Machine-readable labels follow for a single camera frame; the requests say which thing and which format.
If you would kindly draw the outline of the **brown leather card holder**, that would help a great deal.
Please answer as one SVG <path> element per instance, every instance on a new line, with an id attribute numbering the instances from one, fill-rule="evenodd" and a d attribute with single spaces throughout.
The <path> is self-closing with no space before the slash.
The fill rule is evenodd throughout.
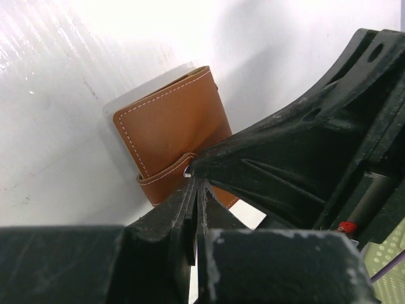
<path id="1" fill-rule="evenodd" d="M 211 70 L 201 66 L 134 101 L 113 123 L 139 170 L 152 206 L 185 184 L 185 169 L 232 135 Z"/>

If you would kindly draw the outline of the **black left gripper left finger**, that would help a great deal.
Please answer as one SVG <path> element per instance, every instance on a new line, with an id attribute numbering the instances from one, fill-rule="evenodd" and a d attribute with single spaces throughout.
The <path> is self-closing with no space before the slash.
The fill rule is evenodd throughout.
<path id="1" fill-rule="evenodd" d="M 2 303 L 187 303 L 197 181 L 130 225 L 1 229 Z"/>

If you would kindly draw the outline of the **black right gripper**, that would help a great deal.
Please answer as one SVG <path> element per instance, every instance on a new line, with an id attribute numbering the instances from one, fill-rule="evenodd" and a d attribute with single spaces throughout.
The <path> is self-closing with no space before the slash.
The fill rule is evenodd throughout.
<path id="1" fill-rule="evenodd" d="M 357 30 L 313 87 L 190 170 L 292 227 L 383 240 L 404 194 L 404 34 Z"/>

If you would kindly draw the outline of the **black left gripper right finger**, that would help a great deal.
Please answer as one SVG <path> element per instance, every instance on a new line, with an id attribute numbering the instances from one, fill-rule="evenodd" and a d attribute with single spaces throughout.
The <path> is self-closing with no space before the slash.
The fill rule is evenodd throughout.
<path id="1" fill-rule="evenodd" d="M 197 182 L 199 303 L 375 303 L 342 233 L 244 226 Z"/>

